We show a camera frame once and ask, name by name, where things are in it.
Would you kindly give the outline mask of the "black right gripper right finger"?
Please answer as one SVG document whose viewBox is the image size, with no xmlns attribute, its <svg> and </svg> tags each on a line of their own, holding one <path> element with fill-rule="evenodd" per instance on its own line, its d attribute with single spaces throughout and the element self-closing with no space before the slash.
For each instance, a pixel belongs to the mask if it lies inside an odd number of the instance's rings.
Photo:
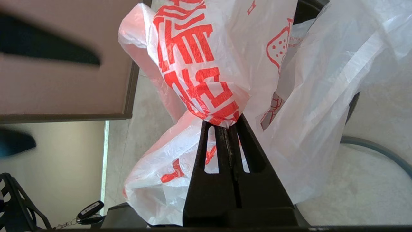
<svg viewBox="0 0 412 232">
<path fill-rule="evenodd" d="M 283 184 L 244 115 L 230 128 L 230 166 L 242 209 L 294 209 Z"/>
</svg>

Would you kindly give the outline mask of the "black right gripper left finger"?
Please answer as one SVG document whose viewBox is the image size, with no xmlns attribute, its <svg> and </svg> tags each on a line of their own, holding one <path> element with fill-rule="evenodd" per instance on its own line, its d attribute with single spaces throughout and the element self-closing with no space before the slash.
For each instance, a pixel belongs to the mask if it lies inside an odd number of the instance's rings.
<svg viewBox="0 0 412 232">
<path fill-rule="evenodd" d="M 231 210 L 237 208 L 230 163 L 231 146 L 226 128 L 214 126 L 218 173 L 205 172 L 210 123 L 203 122 L 197 155 L 183 209 L 185 227 L 224 227 Z"/>
</svg>

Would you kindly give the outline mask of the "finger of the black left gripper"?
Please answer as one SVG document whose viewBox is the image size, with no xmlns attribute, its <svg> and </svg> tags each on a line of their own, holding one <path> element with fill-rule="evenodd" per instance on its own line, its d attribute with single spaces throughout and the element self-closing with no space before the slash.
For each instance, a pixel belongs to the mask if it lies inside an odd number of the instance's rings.
<svg viewBox="0 0 412 232">
<path fill-rule="evenodd" d="M 101 65 L 98 54 L 86 45 L 10 13 L 0 16 L 0 51 L 21 57 Z"/>
<path fill-rule="evenodd" d="M 23 132 L 0 129 L 0 157 L 10 157 L 36 147 L 35 139 Z"/>
</svg>

